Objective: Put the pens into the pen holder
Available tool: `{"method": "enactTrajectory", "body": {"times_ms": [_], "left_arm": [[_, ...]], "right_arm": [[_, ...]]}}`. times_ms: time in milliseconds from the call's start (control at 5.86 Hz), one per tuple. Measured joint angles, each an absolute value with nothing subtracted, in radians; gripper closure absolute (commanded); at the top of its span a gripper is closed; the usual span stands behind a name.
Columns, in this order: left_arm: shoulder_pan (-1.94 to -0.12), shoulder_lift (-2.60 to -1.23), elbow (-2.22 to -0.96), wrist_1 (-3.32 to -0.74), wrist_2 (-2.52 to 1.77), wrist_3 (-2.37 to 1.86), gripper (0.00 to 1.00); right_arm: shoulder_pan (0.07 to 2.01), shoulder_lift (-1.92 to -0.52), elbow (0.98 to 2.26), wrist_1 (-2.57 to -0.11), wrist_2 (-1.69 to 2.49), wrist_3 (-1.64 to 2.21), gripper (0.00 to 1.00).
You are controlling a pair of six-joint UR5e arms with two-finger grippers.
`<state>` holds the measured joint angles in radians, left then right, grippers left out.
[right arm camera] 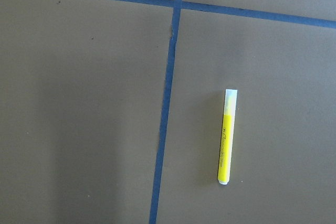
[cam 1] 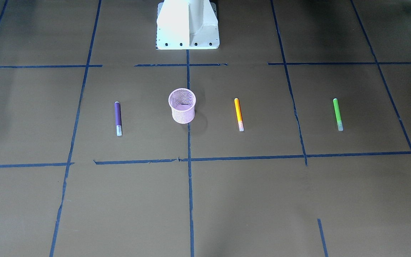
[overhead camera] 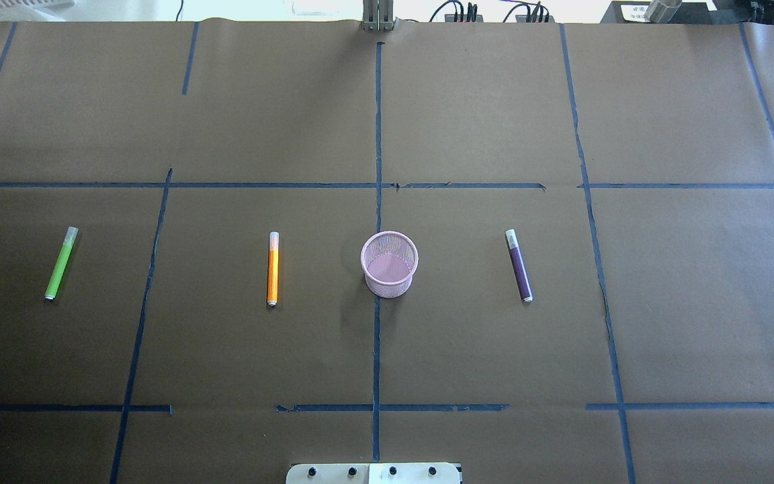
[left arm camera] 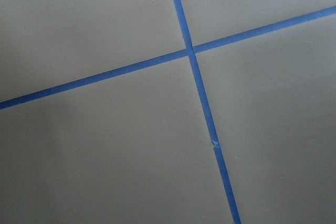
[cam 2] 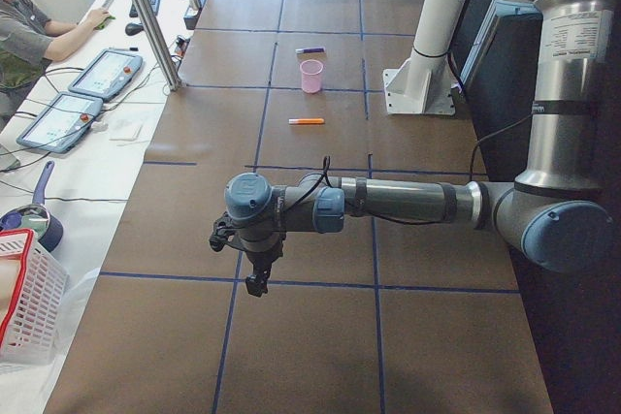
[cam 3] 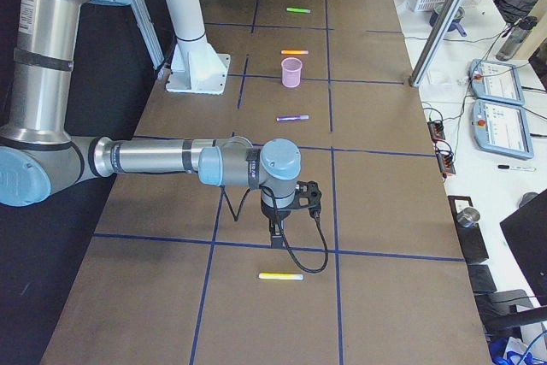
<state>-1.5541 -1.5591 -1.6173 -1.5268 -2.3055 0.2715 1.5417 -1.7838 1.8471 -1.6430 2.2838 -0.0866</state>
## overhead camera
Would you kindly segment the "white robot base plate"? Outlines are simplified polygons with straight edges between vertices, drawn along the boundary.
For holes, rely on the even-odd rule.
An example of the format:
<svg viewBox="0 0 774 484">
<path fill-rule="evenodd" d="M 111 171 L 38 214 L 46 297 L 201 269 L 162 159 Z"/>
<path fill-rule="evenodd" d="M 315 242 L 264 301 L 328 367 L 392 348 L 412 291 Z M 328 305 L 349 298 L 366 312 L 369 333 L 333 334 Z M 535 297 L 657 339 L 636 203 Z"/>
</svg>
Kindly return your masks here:
<svg viewBox="0 0 774 484">
<path fill-rule="evenodd" d="M 462 483 L 450 462 L 361 462 L 293 465 L 286 483 Z"/>
</svg>

